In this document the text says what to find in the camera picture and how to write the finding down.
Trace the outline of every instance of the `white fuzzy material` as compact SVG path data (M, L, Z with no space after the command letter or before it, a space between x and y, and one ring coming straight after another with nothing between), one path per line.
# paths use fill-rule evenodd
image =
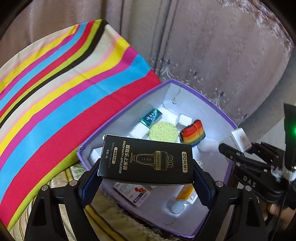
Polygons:
M276 169L270 170L271 174L276 178L277 182L281 181L281 178L283 176L283 170L280 170L278 167Z
M283 175L289 182L293 182L296 179L296 171L290 171L285 166L283 166Z

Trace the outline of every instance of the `black product box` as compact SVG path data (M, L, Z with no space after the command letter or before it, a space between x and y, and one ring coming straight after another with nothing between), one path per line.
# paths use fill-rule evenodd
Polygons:
M193 183L190 144L106 135L98 175L121 183Z

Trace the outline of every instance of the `round sponge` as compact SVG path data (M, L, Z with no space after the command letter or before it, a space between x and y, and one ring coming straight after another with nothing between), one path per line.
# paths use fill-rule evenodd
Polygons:
M152 141L176 142L178 135L177 128L168 122L157 122L149 131L149 137Z

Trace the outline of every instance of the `metal screw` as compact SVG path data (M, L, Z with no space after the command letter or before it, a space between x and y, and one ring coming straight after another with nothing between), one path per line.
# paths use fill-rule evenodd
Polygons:
M41 188L42 191L46 191L47 189L48 189L48 185L43 185Z
M224 183L221 182L221 181L217 181L217 182L216 182L216 186L221 188L221 187L224 186Z
M244 187L248 192L252 190L252 188L250 186L245 186Z
M77 181L76 180L72 180L69 182L70 186L75 186L77 184Z

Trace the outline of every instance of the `finger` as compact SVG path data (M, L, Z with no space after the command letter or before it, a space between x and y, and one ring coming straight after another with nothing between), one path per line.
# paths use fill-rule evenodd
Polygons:
M268 211L275 216L279 216L281 206L278 203L273 203L268 205ZM286 229L288 225L290 224L293 216L295 214L295 210L292 210L291 208L287 207L283 209L280 220L281 220L281 229Z
M274 216L277 216L277 217L279 216L280 209L281 209L281 206L278 203L273 203L268 205L268 211Z
M259 206L263 215L263 219L264 221L266 221L268 218L268 211L267 211L268 204L262 200L259 200Z

